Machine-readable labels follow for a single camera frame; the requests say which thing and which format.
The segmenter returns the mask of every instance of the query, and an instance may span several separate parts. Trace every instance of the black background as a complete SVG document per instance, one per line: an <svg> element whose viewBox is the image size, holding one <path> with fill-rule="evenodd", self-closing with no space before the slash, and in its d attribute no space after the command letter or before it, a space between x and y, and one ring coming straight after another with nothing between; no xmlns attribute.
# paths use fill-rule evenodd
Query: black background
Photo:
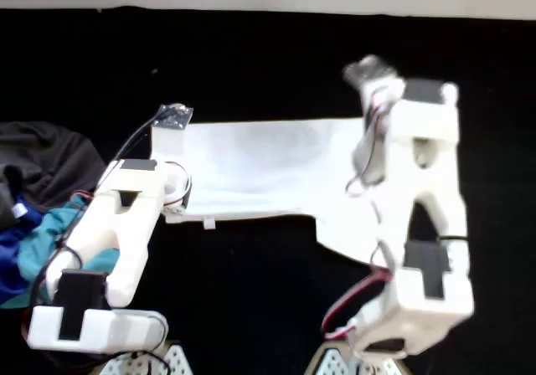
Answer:
<svg viewBox="0 0 536 375"><path fill-rule="evenodd" d="M360 116L341 68L369 53L456 82L476 314L408 364L536 368L534 23L118 8L4 10L0 28L0 119L67 126L105 159L163 102L193 107L194 122ZM150 254L132 306L163 313L202 375L303 373L323 312L367 273L318 245L309 218L160 223ZM0 313L4 368L51 371L25 348L19 314Z"/></svg>

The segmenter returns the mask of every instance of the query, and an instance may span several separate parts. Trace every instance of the robotic arm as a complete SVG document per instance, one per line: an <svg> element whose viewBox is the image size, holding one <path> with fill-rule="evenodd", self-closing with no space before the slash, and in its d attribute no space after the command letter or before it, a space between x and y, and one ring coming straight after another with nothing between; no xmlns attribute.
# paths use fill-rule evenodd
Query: robotic arm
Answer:
<svg viewBox="0 0 536 375"><path fill-rule="evenodd" d="M391 279L344 334L354 354L374 365L420 354L473 312L456 164L457 88L404 80L375 56L349 65L344 76L362 99L365 135L354 165L376 207L379 251ZM416 202L438 240L407 239Z"/></svg>
<svg viewBox="0 0 536 375"><path fill-rule="evenodd" d="M456 162L457 88L403 79L374 56L349 65L345 79L362 99L365 132L353 165L379 220L376 240L389 282L341 334L354 356L374 365L421 353L473 312ZM163 316L121 308L134 296L158 216L181 215L188 202L191 178L174 159L191 115L183 105L163 106L147 124L151 159L110 164L67 239L69 249L48 267L53 304L33 308L32 348L112 354L162 345ZM349 183L348 194L352 190ZM428 210L438 240L407 239L416 202ZM121 252L111 274L80 270L107 248Z"/></svg>
<svg viewBox="0 0 536 375"><path fill-rule="evenodd" d="M192 110L161 108L153 125L182 131ZM162 345L166 319L155 311L122 310L130 304L147 262L147 244L164 209L181 209L191 179L180 164L163 160L117 159L102 176L93 200L61 250L50 262L46 286L51 306L35 306L28 329L32 348L107 353L150 350ZM81 270L104 249L119 249L108 275Z"/></svg>

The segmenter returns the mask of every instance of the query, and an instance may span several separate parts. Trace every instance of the dark gray cloth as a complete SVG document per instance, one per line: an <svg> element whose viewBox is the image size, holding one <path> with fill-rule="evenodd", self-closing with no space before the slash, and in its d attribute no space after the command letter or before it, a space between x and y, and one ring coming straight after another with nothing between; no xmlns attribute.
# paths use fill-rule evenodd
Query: dark gray cloth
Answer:
<svg viewBox="0 0 536 375"><path fill-rule="evenodd" d="M91 190L105 164L89 139L43 121L0 123L0 229L16 223L13 195L41 212Z"/></svg>

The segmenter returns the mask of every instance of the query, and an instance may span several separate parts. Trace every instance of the white cloth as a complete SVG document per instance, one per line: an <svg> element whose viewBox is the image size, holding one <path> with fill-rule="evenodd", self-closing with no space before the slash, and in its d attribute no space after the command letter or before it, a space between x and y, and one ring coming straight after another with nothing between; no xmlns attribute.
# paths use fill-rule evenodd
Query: white cloth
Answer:
<svg viewBox="0 0 536 375"><path fill-rule="evenodd" d="M185 213L167 213L166 220L310 215L319 243L368 263L377 219L369 199L345 193L362 134L362 119L190 124L184 132L153 128L153 158L180 162L193 179Z"/></svg>

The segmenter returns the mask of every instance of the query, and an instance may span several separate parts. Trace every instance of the teal cloth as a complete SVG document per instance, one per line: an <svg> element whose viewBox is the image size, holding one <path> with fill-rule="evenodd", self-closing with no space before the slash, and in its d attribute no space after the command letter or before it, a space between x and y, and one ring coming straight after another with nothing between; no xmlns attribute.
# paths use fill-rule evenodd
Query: teal cloth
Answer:
<svg viewBox="0 0 536 375"><path fill-rule="evenodd" d="M43 216L41 224L20 242L18 269L30 285L24 293L4 302L0 308L25 308L29 305L30 292L35 278L54 251L56 239L67 229L73 217L79 212L77 205L83 205L79 197L76 197L73 202L67 202L62 208L49 210ZM85 264L83 269L111 272L116 265L117 258L119 258L117 249L106 249Z"/></svg>

